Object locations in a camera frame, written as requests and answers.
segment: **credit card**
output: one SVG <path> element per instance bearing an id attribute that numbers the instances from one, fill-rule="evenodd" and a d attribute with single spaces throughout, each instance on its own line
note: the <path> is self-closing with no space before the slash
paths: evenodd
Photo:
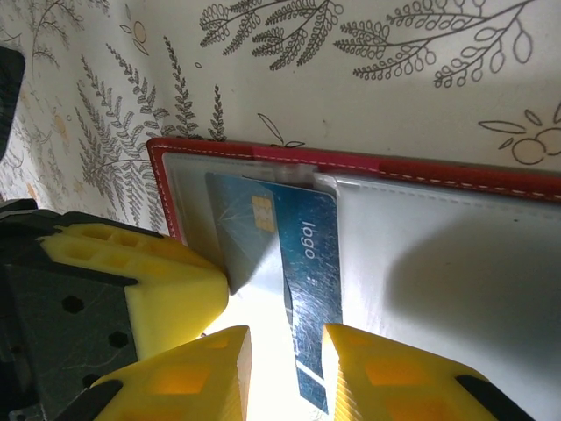
<path id="1" fill-rule="evenodd" d="M 278 235 L 300 395 L 327 412 L 323 324 L 342 323 L 335 199 L 232 175 L 207 173 L 206 180 L 231 282 L 247 282 Z"/>

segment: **patterned tablecloth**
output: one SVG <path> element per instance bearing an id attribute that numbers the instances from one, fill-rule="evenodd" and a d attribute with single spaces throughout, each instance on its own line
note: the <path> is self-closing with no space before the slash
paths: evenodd
<path id="1" fill-rule="evenodd" d="M 0 192 L 165 231 L 145 142 L 561 170 L 558 0 L 2 0 Z"/>

